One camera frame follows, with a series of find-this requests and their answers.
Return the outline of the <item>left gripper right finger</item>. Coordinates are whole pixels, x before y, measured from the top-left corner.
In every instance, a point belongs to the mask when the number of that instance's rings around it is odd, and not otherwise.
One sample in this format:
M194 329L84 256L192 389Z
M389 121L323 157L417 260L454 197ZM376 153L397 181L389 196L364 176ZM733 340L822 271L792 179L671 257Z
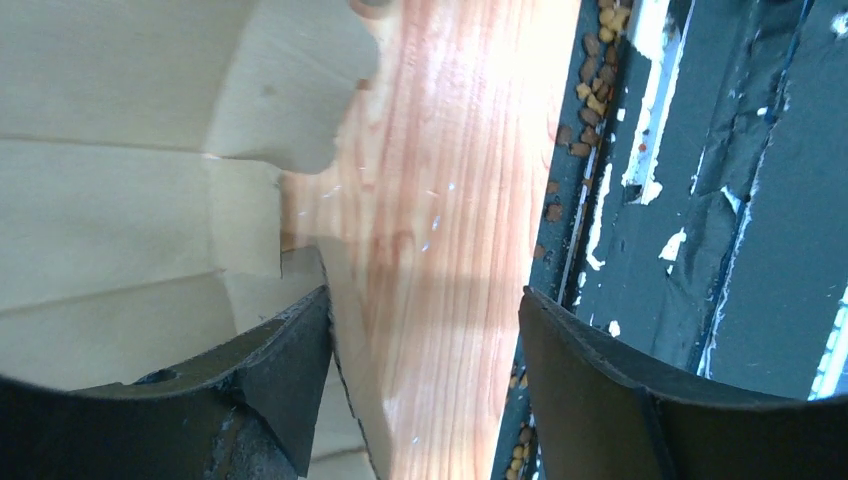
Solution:
M550 479L843 479L847 400L801 401L675 368L526 288L518 312Z

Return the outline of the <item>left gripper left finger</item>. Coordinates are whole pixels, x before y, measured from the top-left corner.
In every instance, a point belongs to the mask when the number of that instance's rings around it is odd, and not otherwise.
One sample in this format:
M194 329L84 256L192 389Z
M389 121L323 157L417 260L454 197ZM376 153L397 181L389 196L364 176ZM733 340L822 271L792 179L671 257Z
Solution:
M3 378L5 479L299 479L332 354L321 286L274 318L132 384Z

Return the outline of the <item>brown cardboard box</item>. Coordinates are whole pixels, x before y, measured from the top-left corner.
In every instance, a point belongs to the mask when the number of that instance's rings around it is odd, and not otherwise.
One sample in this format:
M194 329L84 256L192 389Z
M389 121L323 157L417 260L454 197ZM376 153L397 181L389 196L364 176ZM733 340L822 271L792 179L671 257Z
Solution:
M283 177L378 63L355 1L3 2L1 381L132 384L329 290Z

